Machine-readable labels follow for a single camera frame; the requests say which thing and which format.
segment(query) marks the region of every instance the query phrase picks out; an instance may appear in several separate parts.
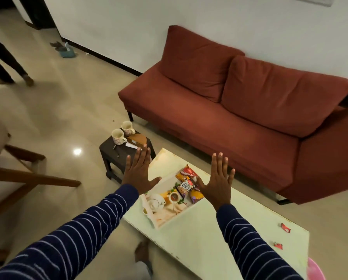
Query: striped sleeve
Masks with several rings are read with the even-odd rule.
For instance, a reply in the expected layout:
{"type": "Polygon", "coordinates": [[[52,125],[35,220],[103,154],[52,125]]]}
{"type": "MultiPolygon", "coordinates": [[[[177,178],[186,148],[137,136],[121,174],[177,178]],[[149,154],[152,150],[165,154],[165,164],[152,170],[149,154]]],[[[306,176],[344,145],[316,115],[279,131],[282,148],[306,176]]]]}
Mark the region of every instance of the striped sleeve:
{"type": "Polygon", "coordinates": [[[217,221],[244,280],[302,280],[233,205],[221,206],[217,221]]]}
{"type": "Polygon", "coordinates": [[[122,185],[98,205],[19,253],[0,268],[0,279],[74,279],[94,259],[138,197],[133,186],[122,185]]]}

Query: white coffee table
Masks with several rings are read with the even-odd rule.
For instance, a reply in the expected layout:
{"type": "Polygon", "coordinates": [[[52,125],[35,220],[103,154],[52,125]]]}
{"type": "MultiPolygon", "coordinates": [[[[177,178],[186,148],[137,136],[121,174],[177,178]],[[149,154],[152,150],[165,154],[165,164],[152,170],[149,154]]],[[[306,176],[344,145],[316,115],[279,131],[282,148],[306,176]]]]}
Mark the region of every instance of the white coffee table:
{"type": "MultiPolygon", "coordinates": [[[[166,149],[162,149],[149,165],[148,178],[164,177],[186,164],[208,183],[210,175],[166,149]]],[[[304,279],[309,250],[309,232],[246,195],[232,189],[231,203],[304,279]],[[286,233],[279,227],[291,229],[286,233]],[[283,250],[273,246],[283,244],[283,250]]],[[[216,221],[216,212],[207,200],[198,202],[162,228],[154,229],[142,212],[141,199],[125,214],[125,220],[171,254],[201,279],[242,279],[228,245],[216,221]]]]}

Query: pink basket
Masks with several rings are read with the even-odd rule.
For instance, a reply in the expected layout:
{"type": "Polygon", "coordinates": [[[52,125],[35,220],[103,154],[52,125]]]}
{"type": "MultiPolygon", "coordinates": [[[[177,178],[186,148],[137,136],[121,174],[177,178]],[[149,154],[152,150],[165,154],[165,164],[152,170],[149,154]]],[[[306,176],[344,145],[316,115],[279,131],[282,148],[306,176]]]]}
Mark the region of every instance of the pink basket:
{"type": "Polygon", "coordinates": [[[307,262],[307,280],[325,280],[319,265],[311,258],[307,262]]]}

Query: sofa seat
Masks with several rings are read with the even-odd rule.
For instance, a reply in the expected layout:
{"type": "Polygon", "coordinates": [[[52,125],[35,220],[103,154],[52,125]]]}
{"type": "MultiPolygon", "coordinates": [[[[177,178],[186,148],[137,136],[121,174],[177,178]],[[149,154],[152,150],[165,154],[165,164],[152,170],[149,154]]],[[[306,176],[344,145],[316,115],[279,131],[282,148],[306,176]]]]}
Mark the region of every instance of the sofa seat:
{"type": "Polygon", "coordinates": [[[273,191],[293,182],[299,140],[238,117],[159,72],[160,62],[118,95],[126,110],[229,164],[273,191]]]}

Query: white floral mug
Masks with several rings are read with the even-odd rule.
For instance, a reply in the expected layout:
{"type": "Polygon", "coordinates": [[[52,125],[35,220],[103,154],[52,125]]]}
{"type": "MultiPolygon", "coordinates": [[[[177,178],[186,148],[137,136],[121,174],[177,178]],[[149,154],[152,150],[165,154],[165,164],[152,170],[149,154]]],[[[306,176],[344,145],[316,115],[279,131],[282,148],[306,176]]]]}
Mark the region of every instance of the white floral mug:
{"type": "Polygon", "coordinates": [[[124,132],[121,129],[115,129],[112,132],[113,141],[116,145],[124,144],[127,139],[124,137],[124,132]]]}
{"type": "Polygon", "coordinates": [[[131,136],[132,134],[135,134],[135,130],[133,129],[133,124],[130,121],[125,121],[121,125],[122,130],[125,133],[125,136],[131,136]]]}

